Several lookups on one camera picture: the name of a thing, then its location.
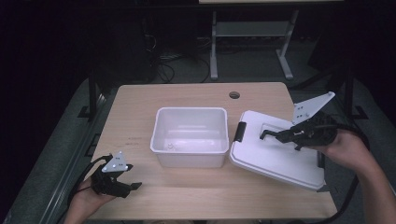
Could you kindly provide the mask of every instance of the white lid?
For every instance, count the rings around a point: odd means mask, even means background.
[[[324,170],[317,167],[318,153],[314,149],[303,147],[297,151],[294,143],[282,144],[271,135],[260,139],[263,130],[289,129],[290,121],[254,111],[246,111],[240,121],[247,126],[241,142],[233,142],[233,164],[306,189],[318,190],[324,185]]]

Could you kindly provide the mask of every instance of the dark background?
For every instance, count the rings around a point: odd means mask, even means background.
[[[132,0],[120,3],[147,4]],[[81,4],[101,6],[94,1]],[[319,70],[346,62],[396,124],[394,9],[391,1],[374,0],[347,1],[334,14],[307,8],[300,13],[293,38],[318,39],[311,65]],[[145,26],[141,26],[142,16],[150,18]],[[103,92],[120,84],[148,83],[155,76],[156,52],[147,54],[143,33],[156,35],[162,47],[194,53],[194,38],[210,34],[206,33],[210,32],[206,29],[210,17],[207,11],[98,13],[66,1],[0,0],[0,220],[18,195],[73,93],[89,73],[97,75]],[[131,29],[123,32],[125,27]]]

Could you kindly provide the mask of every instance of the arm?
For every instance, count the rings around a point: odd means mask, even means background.
[[[96,194],[90,186],[91,178],[87,178],[81,183],[79,186],[80,191],[76,193],[70,203],[64,224],[83,223],[85,219],[95,213],[103,204],[116,198],[111,195]]]
[[[353,170],[361,183],[367,223],[394,223],[396,198],[379,164],[361,139],[352,132],[338,130],[334,141],[316,147],[332,161]]]

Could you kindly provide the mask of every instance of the hole in table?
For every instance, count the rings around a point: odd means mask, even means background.
[[[232,91],[229,95],[232,99],[238,99],[241,96],[241,94],[239,94],[237,91]]]

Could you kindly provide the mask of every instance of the white container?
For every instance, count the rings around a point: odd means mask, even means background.
[[[307,147],[295,150],[294,143],[282,144],[272,135],[263,140],[263,130],[280,132],[292,123],[259,112],[246,111],[241,122],[246,123],[241,141],[231,146],[233,164],[260,175],[310,190],[319,190],[325,184],[324,169],[318,167],[318,152]]]
[[[163,107],[150,148],[162,166],[221,167],[229,149],[227,112],[219,107]]]

